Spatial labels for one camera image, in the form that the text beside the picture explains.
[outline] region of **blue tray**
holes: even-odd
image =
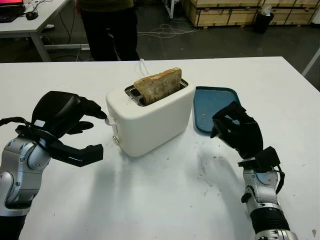
[[[231,88],[197,86],[193,98],[196,128],[209,135],[214,126],[213,115],[233,101],[240,104],[237,93]]]

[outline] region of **computer mouse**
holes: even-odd
[[[25,17],[28,20],[33,20],[36,19],[38,17],[38,13],[36,11],[28,11],[25,13]]]

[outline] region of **white toaster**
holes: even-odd
[[[109,111],[106,123],[112,126],[113,140],[132,157],[170,140],[186,129],[195,90],[182,79],[179,91],[147,106],[133,85],[109,92],[105,98]]]

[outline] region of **trash bin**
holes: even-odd
[[[270,16],[265,16],[258,13],[253,25],[253,31],[257,34],[264,34],[270,24],[271,20],[274,19],[274,14],[270,12]]]

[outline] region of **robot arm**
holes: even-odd
[[[31,123],[22,117],[0,120],[23,123],[18,137],[2,152],[0,166],[0,233],[6,240],[17,240],[35,196],[40,190],[42,173],[50,159],[82,167],[103,159],[101,144],[76,149],[64,145],[64,134],[78,134],[94,125],[80,121],[84,116],[106,119],[95,102],[76,94],[50,91],[36,105]]]
[[[254,239],[298,240],[296,234],[290,231],[277,199],[285,174],[280,168],[276,150],[270,146],[263,150],[258,123],[236,102],[217,112],[212,119],[214,127],[210,137],[218,136],[243,158],[238,163],[239,167],[243,167],[245,182],[241,202],[246,203],[251,217]]]

